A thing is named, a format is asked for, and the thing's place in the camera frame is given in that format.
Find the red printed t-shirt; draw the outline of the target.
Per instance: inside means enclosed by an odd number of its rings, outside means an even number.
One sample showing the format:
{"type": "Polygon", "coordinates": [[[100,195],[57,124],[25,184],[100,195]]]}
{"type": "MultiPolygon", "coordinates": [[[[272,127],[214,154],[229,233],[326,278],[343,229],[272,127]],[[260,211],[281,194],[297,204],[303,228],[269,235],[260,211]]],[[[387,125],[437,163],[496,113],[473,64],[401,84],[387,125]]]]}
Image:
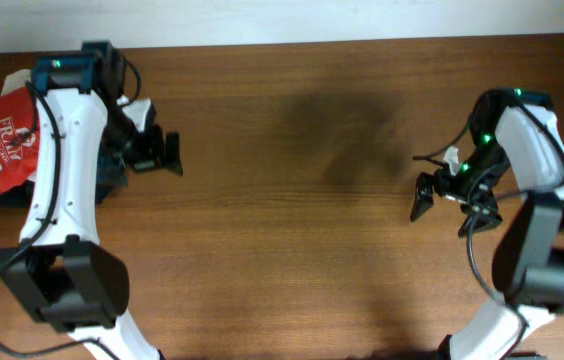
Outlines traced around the red printed t-shirt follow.
{"type": "Polygon", "coordinates": [[[0,195],[23,185],[36,171],[37,110],[26,87],[0,97],[0,195]]]}

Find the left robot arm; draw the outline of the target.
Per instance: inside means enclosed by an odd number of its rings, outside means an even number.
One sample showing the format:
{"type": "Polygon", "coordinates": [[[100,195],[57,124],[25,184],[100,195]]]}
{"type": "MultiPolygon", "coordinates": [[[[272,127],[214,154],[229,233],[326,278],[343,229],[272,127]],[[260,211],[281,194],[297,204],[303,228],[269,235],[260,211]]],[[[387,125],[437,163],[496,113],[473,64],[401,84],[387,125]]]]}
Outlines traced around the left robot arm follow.
{"type": "Polygon", "coordinates": [[[137,173],[181,175],[180,138],[164,133],[148,99],[126,96],[134,65],[111,43],[42,57],[27,90],[40,149],[20,242],[0,249],[0,280],[30,318],[97,359],[158,359],[130,310],[125,264],[100,244],[96,178],[101,153],[137,173]]]}

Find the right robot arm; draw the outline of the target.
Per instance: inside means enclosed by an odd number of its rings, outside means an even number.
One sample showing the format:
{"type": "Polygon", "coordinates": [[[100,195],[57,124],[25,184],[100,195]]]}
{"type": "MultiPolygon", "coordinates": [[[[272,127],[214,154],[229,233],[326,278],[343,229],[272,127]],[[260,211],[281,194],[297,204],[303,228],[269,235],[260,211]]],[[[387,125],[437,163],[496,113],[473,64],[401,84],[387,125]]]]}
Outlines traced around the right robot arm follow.
{"type": "Polygon", "coordinates": [[[459,203],[474,278],[487,295],[469,324],[447,335],[437,359],[519,359],[517,347],[564,315],[564,144],[549,95],[494,88],[476,101],[454,142],[425,155],[434,173],[416,179],[411,221],[435,197],[459,203]]]}

